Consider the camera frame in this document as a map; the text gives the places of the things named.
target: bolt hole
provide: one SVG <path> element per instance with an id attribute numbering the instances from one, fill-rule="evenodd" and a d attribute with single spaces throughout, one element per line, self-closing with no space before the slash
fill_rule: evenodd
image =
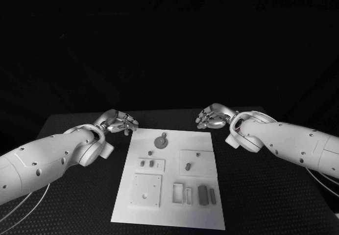
<path id="1" fill-rule="evenodd" d="M 40 169 L 36 170 L 36 175 L 40 176 Z"/>

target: textured table surface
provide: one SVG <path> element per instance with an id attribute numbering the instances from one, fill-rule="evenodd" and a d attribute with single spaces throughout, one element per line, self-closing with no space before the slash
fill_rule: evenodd
<path id="1" fill-rule="evenodd" d="M 239 112 L 261 107 L 234 107 Z M 127 112 L 140 128 L 211 132 L 218 168 L 225 231 L 111 223 L 115 197 L 124 170 L 131 135 L 107 135 L 115 149 L 108 159 L 88 166 L 72 166 L 49 187 L 40 205 L 6 234 L 26 235 L 127 235 L 127 234 L 235 234 L 304 235 L 339 234 L 339 220 L 332 213 L 303 167 L 277 158 L 264 147 L 258 153 L 234 149 L 222 129 L 196 128 L 201 109 Z M 102 113 L 52 115 L 38 139 L 61 134 L 76 125 L 92 123 Z M 43 193 L 36 191 L 20 209 L 0 223 L 0 232 L 35 207 Z M 0 206 L 0 218 L 25 197 Z"/>

